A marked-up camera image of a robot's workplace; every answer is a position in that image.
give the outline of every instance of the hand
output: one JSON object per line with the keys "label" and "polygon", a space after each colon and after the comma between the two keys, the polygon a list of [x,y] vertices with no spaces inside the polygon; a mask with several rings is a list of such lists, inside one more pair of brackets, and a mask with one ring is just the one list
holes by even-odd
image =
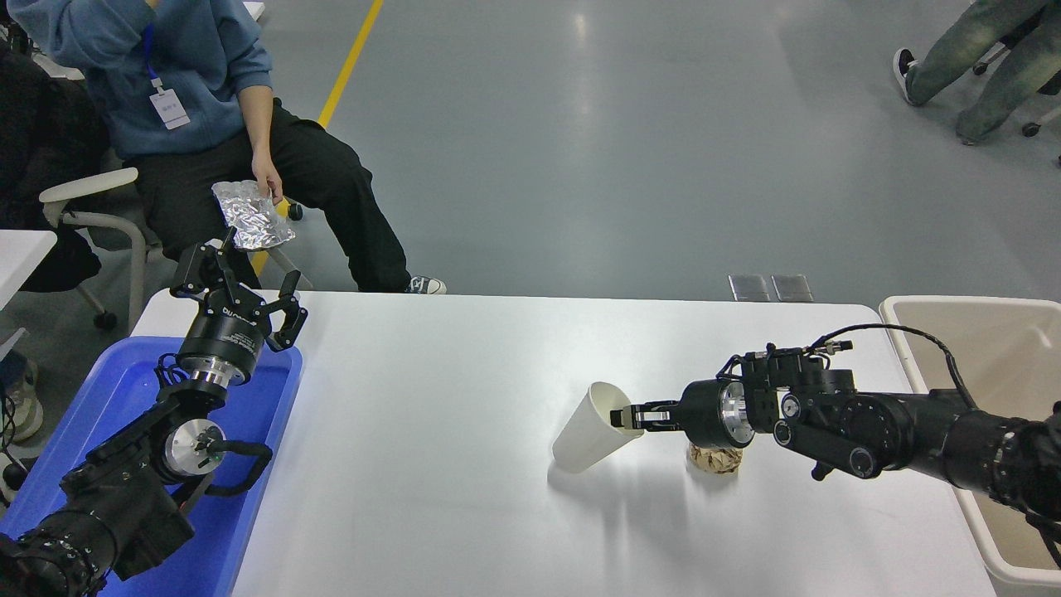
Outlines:
{"label": "hand", "polygon": [[276,165],[273,165],[273,156],[266,152],[255,152],[250,171],[258,180],[258,192],[273,197],[273,205],[279,205],[283,200],[283,180],[280,179]]}

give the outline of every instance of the gray floor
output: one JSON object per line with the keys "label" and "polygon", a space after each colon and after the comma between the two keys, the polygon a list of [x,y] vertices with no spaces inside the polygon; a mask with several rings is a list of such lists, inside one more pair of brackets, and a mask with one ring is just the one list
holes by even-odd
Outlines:
{"label": "gray floor", "polygon": [[[266,2],[289,109],[317,117],[370,5]],[[954,119],[982,80],[917,109],[891,80],[895,48],[923,55],[964,5],[387,0],[330,129],[376,174],[410,268],[454,293],[724,301],[727,274],[799,273],[819,302],[1058,301],[1061,128],[1019,134],[1058,99],[966,147]],[[353,289],[323,214],[295,226],[317,287]],[[123,258],[90,282],[122,318]],[[172,265],[154,269],[161,287]],[[53,425],[120,334],[74,294],[16,296],[0,333],[16,326]]]}

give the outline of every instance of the yellow floor line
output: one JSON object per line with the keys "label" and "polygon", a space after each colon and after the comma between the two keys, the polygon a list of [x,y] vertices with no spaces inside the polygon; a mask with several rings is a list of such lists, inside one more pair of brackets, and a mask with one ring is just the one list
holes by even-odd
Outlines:
{"label": "yellow floor line", "polygon": [[[335,78],[335,84],[332,85],[331,93],[328,94],[325,107],[320,110],[320,116],[317,117],[317,122],[325,128],[328,127],[332,115],[335,113],[335,106],[338,105],[338,100],[343,96],[343,91],[346,90],[347,83],[350,82],[350,74],[353,72],[353,67],[358,64],[358,57],[361,56],[361,51],[365,48],[368,34],[372,32],[372,25],[376,24],[376,17],[379,16],[380,8],[382,7],[383,0],[375,0],[372,6],[368,10],[365,22],[361,23],[361,31],[358,32],[358,37],[354,38],[353,46],[350,47],[350,53],[347,54],[346,62],[343,63],[343,68],[338,71],[338,76]],[[276,210],[280,213],[281,217],[288,216],[289,206],[290,204],[286,200],[282,200],[280,205],[276,206]],[[264,250],[255,252],[250,264],[254,265],[257,275],[262,274],[266,261],[268,261],[268,252]]]}

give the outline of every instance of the blue plastic bin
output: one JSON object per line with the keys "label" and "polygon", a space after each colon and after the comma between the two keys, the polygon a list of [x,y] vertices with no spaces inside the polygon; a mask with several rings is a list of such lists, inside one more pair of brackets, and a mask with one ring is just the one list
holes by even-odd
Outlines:
{"label": "blue plastic bin", "polygon": [[[175,353],[180,338],[126,338],[103,353],[89,372],[22,491],[0,521],[0,532],[17,538],[66,504],[59,479],[85,454],[147,410],[158,393],[158,357]],[[229,388],[224,408],[210,414],[231,440],[262,442],[276,453],[298,391],[302,357],[296,349],[265,350],[250,383]],[[229,455],[214,482],[241,481],[254,459]],[[189,521],[195,537],[161,566],[122,582],[107,577],[102,597],[226,597],[236,583],[272,464],[247,493],[204,496]]]}

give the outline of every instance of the black pants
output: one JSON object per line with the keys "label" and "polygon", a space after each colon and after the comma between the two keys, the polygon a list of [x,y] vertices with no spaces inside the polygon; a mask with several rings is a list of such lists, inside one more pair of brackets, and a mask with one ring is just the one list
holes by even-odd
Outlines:
{"label": "black pants", "polygon": [[[274,100],[271,145],[284,194],[323,209],[349,258],[350,274],[365,292],[400,292],[408,284],[405,252],[372,196],[372,173],[358,154],[312,120],[293,116]],[[225,220],[210,187],[224,180],[254,179],[246,131],[212,150],[186,155],[131,159],[140,175],[147,225],[162,241],[162,252],[179,259],[188,246],[222,238]],[[241,281],[259,286],[246,254],[230,258]]]}

